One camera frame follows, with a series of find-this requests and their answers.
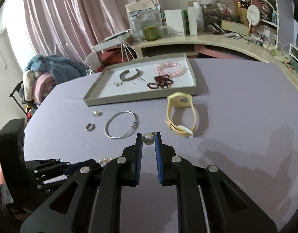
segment pearl bracelet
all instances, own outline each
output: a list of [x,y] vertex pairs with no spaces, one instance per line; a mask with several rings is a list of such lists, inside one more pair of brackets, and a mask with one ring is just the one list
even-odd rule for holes
[[[177,67],[178,70],[176,72],[170,72],[170,73],[167,73],[166,71],[163,71],[164,68],[168,68],[168,67]],[[154,71],[159,76],[169,75],[170,78],[176,78],[176,77],[179,77],[179,76],[185,74],[186,71],[187,71],[187,69],[184,68],[183,66],[181,66],[178,63],[174,63],[174,62],[168,61],[167,63],[162,63],[162,64],[158,65],[154,69]]]

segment yellow watch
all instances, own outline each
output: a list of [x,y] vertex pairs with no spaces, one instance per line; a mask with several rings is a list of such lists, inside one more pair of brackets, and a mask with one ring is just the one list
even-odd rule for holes
[[[167,97],[167,125],[170,127],[170,129],[175,132],[177,135],[181,137],[193,137],[193,132],[195,131],[196,125],[197,125],[197,115],[195,113],[195,109],[192,102],[192,96],[189,94],[177,92],[174,94],[171,94]],[[183,125],[175,125],[174,122],[170,119],[170,114],[172,107],[179,107],[179,108],[186,108],[191,107],[193,115],[194,115],[194,124],[192,128],[187,128]]]

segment desk organizer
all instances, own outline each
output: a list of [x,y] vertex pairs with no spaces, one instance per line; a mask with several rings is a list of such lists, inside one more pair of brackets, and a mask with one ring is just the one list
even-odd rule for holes
[[[148,88],[148,83],[155,82],[154,77],[157,74],[154,69],[156,66],[168,61],[179,63],[187,68],[186,73],[180,77],[173,78],[174,83],[168,89]],[[129,70],[127,77],[131,77],[136,74],[135,69],[141,71],[140,77],[123,82],[121,86],[112,84],[121,81],[119,76],[123,71]],[[173,72],[176,71],[176,68],[166,68],[165,71]],[[96,106],[164,98],[175,92],[195,95],[196,87],[196,79],[187,56],[184,53],[165,54],[106,67],[90,87],[83,100],[88,106]]]

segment purple table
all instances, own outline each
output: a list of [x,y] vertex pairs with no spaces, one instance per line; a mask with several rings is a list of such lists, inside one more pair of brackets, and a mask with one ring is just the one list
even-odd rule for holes
[[[191,65],[198,84],[195,138],[167,127],[166,99],[87,107],[82,99],[96,74],[57,86],[42,103],[25,131],[25,160],[118,157],[136,133],[161,132],[179,156],[222,169],[282,229],[298,208],[298,91],[274,64],[202,59]],[[93,116],[94,110],[103,115]],[[138,115],[138,129],[109,139],[106,120],[124,110]],[[189,127],[190,111],[176,109],[174,122]],[[131,121],[131,115],[118,116],[110,133],[120,135]],[[87,132],[90,122],[96,129]],[[143,147],[140,185],[122,189],[121,232],[177,232],[176,188],[159,185],[154,145]]]

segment pearl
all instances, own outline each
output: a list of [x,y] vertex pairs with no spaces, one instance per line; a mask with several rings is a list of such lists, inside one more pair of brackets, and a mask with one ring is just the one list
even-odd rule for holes
[[156,137],[153,133],[146,133],[142,136],[142,141],[146,145],[152,145],[156,141]]

